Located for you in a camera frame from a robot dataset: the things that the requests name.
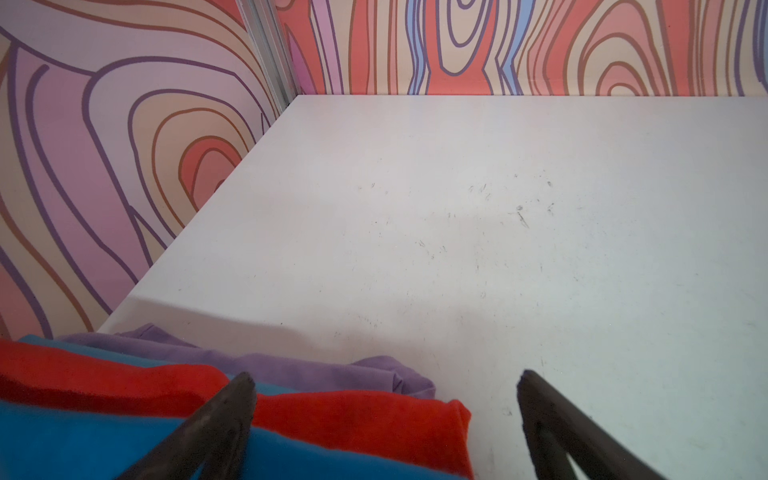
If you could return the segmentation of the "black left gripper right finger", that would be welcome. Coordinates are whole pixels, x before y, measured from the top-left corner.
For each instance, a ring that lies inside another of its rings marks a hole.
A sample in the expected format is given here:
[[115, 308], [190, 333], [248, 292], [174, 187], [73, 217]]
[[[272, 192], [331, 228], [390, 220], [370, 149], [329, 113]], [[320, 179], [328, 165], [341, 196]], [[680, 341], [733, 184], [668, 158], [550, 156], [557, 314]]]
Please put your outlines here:
[[660, 479], [562, 393], [533, 370], [517, 384], [522, 428], [536, 477], [575, 479]]

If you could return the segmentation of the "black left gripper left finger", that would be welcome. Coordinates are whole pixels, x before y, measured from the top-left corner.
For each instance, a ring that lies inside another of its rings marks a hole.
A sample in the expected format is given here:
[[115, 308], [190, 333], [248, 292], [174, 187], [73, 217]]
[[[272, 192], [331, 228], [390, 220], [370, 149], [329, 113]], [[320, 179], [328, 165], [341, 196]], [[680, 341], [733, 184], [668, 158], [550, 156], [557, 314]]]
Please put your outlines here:
[[255, 382], [242, 372], [119, 477], [238, 479], [256, 405]]

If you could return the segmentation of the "blue t shirt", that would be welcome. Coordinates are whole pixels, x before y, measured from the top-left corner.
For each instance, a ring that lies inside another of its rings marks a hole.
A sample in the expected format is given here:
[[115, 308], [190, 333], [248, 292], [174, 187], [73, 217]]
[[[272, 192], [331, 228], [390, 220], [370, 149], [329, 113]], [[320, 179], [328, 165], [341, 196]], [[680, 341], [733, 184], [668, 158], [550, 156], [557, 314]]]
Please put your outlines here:
[[[180, 425], [134, 417], [1, 404], [4, 479], [115, 479]], [[253, 428], [244, 479], [443, 479], [425, 467], [291, 440]]]

